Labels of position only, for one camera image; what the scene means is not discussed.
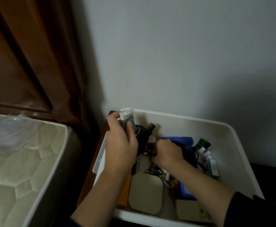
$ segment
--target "storage container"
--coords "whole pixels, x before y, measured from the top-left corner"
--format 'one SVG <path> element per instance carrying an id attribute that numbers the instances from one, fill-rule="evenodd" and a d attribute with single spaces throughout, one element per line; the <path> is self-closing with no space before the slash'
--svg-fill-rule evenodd
<path id="1" fill-rule="evenodd" d="M 168 136 L 193 137 L 194 145 L 200 138 L 208 140 L 212 146 L 209 148 L 216 160 L 219 172 L 218 181 L 224 185 L 251 197 L 255 194 L 261 198 L 263 194 L 254 173 L 247 160 L 245 152 L 235 130 L 222 122 L 197 119 L 187 116 L 173 115 L 161 112 L 134 109 L 134 120 L 138 125 L 147 127 L 152 122 L 156 125 L 153 135 L 156 139 Z M 140 158 L 140 172 L 149 167 L 150 161 L 145 156 Z M 95 182 L 103 170 L 105 151 L 102 156 Z M 117 208 L 113 216 L 125 221 L 131 221 L 149 226 L 198 226 L 188 222 L 179 221 L 176 209 L 169 197 L 167 187 L 163 189 L 162 209 L 158 215 L 152 216 L 139 213 L 128 205 Z"/>

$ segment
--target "black hair dryer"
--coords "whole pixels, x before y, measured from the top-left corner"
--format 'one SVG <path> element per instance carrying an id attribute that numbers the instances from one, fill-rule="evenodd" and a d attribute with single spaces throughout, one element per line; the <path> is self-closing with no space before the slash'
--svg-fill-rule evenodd
<path id="1" fill-rule="evenodd" d="M 153 130 L 155 129 L 155 124 L 150 123 L 147 128 L 144 128 L 143 126 L 136 125 L 137 127 L 137 141 L 138 141 L 138 152 L 137 156 L 142 154 L 144 152 L 145 146 L 148 142 L 148 138 L 151 136 Z"/>

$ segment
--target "dark sleeve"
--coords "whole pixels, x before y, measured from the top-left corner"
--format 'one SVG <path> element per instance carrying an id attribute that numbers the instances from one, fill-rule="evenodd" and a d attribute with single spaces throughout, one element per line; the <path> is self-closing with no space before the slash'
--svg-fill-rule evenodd
<path id="1" fill-rule="evenodd" d="M 224 227 L 276 226 L 276 206 L 256 195 L 253 198 L 236 192 L 229 204 Z"/>
<path id="2" fill-rule="evenodd" d="M 76 222 L 74 222 L 72 219 L 68 219 L 68 221 L 64 224 L 64 227 L 81 227 Z"/>

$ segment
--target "orange object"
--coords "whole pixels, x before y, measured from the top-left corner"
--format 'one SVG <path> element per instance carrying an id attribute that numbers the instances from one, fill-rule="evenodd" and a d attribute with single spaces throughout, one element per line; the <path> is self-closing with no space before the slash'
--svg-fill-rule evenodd
<path id="1" fill-rule="evenodd" d="M 127 198 L 128 198 L 130 183 L 131 183 L 131 172 L 129 172 L 128 177 L 124 183 L 123 189 L 121 191 L 121 194 L 117 203 L 118 206 L 127 206 Z"/>

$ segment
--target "beige rounded square lid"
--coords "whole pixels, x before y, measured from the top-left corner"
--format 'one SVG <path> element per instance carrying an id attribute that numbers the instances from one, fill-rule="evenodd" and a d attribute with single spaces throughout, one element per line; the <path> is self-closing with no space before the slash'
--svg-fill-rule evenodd
<path id="1" fill-rule="evenodd" d="M 162 181 L 153 175 L 136 173 L 132 179 L 128 203 L 134 209 L 148 214 L 157 214 L 162 206 Z"/>

